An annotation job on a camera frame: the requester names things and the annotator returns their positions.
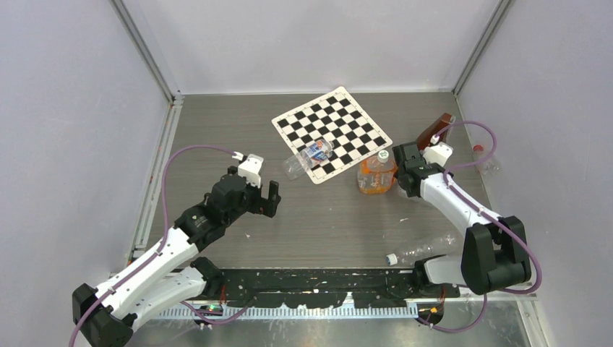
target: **plastic bottle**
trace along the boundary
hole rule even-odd
[[[365,194],[385,193],[394,183],[396,163],[390,160],[390,154],[382,150],[360,163],[358,170],[358,187]]]
[[[486,151],[481,145],[475,145],[475,147],[473,147],[473,157],[475,161],[481,160],[488,153],[489,151]],[[485,163],[478,164],[476,167],[477,171],[484,176],[493,175],[500,170],[500,164],[494,157],[491,157]]]
[[[283,168],[289,179],[297,179],[317,164],[327,160],[332,155],[334,144],[319,139],[300,152],[283,162]]]
[[[423,242],[407,243],[398,247],[392,254],[388,254],[385,259],[388,265],[400,264],[413,267],[418,260],[458,251],[463,245],[460,239],[460,234],[449,233],[445,236],[423,240]]]

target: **bottle cap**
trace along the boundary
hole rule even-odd
[[[386,163],[387,159],[389,159],[390,154],[388,151],[386,150],[381,150],[379,151],[379,155],[377,156],[377,159],[379,159],[379,162],[381,163]]]
[[[398,264],[398,257],[396,257],[396,254],[393,254],[393,253],[392,254],[388,254],[385,257],[385,260],[387,260],[387,264],[390,265],[390,266]]]

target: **wire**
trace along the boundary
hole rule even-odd
[[[168,168],[170,167],[171,163],[173,162],[173,160],[176,158],[177,155],[179,155],[179,154],[181,154],[181,153],[183,153],[183,152],[185,152],[187,150],[193,150],[193,149],[196,149],[196,148],[208,148],[208,149],[211,149],[211,150],[219,150],[221,152],[228,153],[229,155],[235,155],[234,151],[225,149],[223,147],[218,147],[218,146],[213,146],[213,145],[193,145],[193,146],[184,147],[184,148],[176,151],[168,159],[168,162],[164,166],[164,172],[162,174],[162,208],[163,208],[163,211],[164,211],[164,235],[162,236],[162,240],[160,241],[160,246],[158,246],[158,249],[156,249],[156,253],[152,254],[141,265],[139,265],[131,273],[126,275],[126,277],[122,278],[117,283],[115,283],[114,286],[110,287],[107,292],[102,294],[102,296],[100,298],[98,298],[98,300],[94,301],[92,306],[90,306],[90,308],[88,308],[85,311],[85,313],[83,313],[83,315],[81,316],[81,319],[79,319],[77,324],[74,326],[72,334],[70,335],[70,340],[68,342],[68,347],[74,347],[74,342],[76,341],[77,335],[79,334],[79,331],[81,330],[81,327],[85,323],[85,320],[92,314],[94,309],[96,307],[98,307],[99,304],[102,304],[102,302],[106,298],[108,298],[110,295],[115,293],[115,291],[117,289],[119,289],[119,287],[121,287],[124,283],[126,283],[130,278],[134,277],[134,275],[136,275],[143,268],[145,268],[145,266],[149,265],[159,254],[162,254],[162,249],[166,245],[166,240],[168,239],[168,228],[169,228],[169,226],[168,226],[168,209],[166,208],[166,174],[168,173]]]
[[[487,295],[483,294],[483,307],[481,308],[481,312],[479,313],[479,316],[477,317],[477,319],[472,322],[470,325],[467,325],[465,327],[462,327],[460,329],[450,329],[448,327],[440,327],[438,325],[432,325],[430,322],[428,322],[428,320],[430,319],[430,314],[428,314],[428,317],[426,319],[423,319],[421,317],[417,317],[417,320],[421,323],[421,324],[425,324],[425,325],[430,325],[430,327],[434,330],[438,330],[438,331],[442,331],[444,333],[463,333],[467,330],[472,329],[473,327],[475,327],[475,325],[479,324],[481,322],[481,320],[483,319],[483,317],[485,316],[485,311],[487,309]]]
[[[233,314],[232,316],[230,316],[229,318],[226,318],[224,320],[210,320],[210,319],[206,318],[204,315],[202,315],[199,310],[197,310],[195,307],[193,307],[192,305],[190,305],[186,301],[181,301],[181,304],[183,304],[185,307],[187,307],[190,311],[194,312],[194,314],[197,315],[198,318],[200,318],[201,320],[203,320],[206,323],[209,323],[211,325],[224,325],[224,324],[228,324],[230,322],[233,322],[236,319],[238,319],[243,313],[245,313],[245,311],[249,308],[248,306],[245,306],[240,311],[238,311],[237,313]]]
[[[440,135],[445,132],[446,130],[448,130],[450,127],[457,127],[460,125],[466,125],[466,124],[471,124],[471,125],[476,125],[478,127],[481,127],[482,129],[485,129],[489,135],[492,137],[492,150],[489,151],[489,153],[487,153],[487,155],[485,155],[483,158],[474,161],[474,162],[470,162],[470,163],[464,163],[464,164],[459,164],[456,166],[452,166],[450,168],[445,169],[445,172],[443,173],[443,179],[445,180],[445,183],[447,184],[447,186],[449,187],[449,189],[451,189],[451,191],[458,196],[458,198],[460,198],[462,201],[464,201],[468,206],[470,206],[473,210],[475,210],[478,213],[481,213],[481,215],[484,216],[484,218],[486,218],[487,220],[489,220],[490,222],[492,222],[495,226],[497,226],[498,228],[502,229],[505,233],[507,233],[507,235],[509,235],[511,237],[511,239],[513,239],[513,241],[517,242],[520,247],[526,251],[526,253],[528,253],[528,256],[530,257],[530,260],[532,260],[532,263],[534,264],[534,269],[536,271],[536,280],[534,281],[534,284],[532,285],[532,287],[528,288],[528,289],[523,289],[523,290],[515,290],[515,289],[508,289],[508,288],[504,288],[504,289],[500,289],[501,291],[507,292],[507,293],[512,293],[512,294],[531,294],[534,291],[536,291],[537,289],[539,289],[539,287],[541,286],[541,283],[543,281],[543,275],[542,275],[542,271],[541,271],[541,264],[539,263],[539,261],[536,259],[536,255],[530,250],[530,248],[528,248],[528,245],[519,238],[519,236],[515,235],[515,233],[513,233],[509,228],[507,228],[506,226],[504,226],[502,223],[500,223],[496,218],[492,217],[490,214],[485,213],[483,211],[479,210],[479,206],[475,205],[469,198],[467,198],[466,196],[464,196],[462,193],[460,193],[459,190],[457,190],[455,188],[454,185],[449,185],[449,172],[451,170],[457,170],[460,168],[468,168],[471,166],[476,166],[482,163],[485,163],[486,161],[488,161],[493,155],[494,155],[494,151],[496,150],[496,147],[498,145],[497,139],[496,139],[496,135],[494,134],[494,132],[485,124],[478,122],[478,121],[457,121],[454,122],[452,124],[447,125],[446,127],[442,128],[441,130],[439,130],[435,136],[440,137]],[[437,325],[431,325],[428,320],[430,318],[430,314],[428,315],[428,317],[424,320],[423,318],[417,317],[417,320],[425,325],[430,325],[432,329],[438,330],[438,331],[442,331],[445,333],[462,333],[464,331],[467,331],[471,328],[473,328],[475,325],[479,324],[480,321],[483,319],[484,315],[485,315],[485,311],[487,309],[487,295],[484,294],[483,295],[483,307],[481,308],[481,312],[479,313],[479,316],[477,317],[477,319],[472,322],[470,325],[466,326],[466,327],[462,327],[460,329],[450,329],[447,327],[439,327]]]

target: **black and white checkerboard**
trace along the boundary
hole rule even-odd
[[[274,118],[273,125],[294,154],[322,137],[334,144],[333,155],[307,171],[315,184],[392,144],[343,87]]]

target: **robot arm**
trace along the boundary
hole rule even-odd
[[[104,293],[113,291],[81,327],[93,347],[123,346],[134,331],[163,310],[203,293],[215,293],[220,288],[221,272],[204,257],[172,278],[164,278],[222,237],[226,228],[246,212],[275,216],[281,200],[278,183],[271,181],[268,198],[262,197],[263,161],[261,157],[249,155],[242,158],[238,168],[228,168],[228,173],[213,185],[211,193],[205,194],[201,203],[185,210],[175,221],[161,252],[158,247],[162,240],[114,277],[95,288],[82,284],[73,292],[76,323]],[[137,268],[140,270],[115,291],[115,285]]]
[[[482,213],[497,218],[524,242],[526,233],[516,217],[503,218],[464,192],[448,177],[444,180],[442,165],[451,155],[451,147],[440,142],[428,147],[422,155],[415,142],[393,148],[398,164],[396,178],[408,197],[420,197],[433,204],[464,236],[461,256],[443,256],[416,264],[430,283],[467,285],[475,294],[484,294],[515,284],[531,277],[528,254]],[[479,207],[475,211],[449,189],[456,190]]]

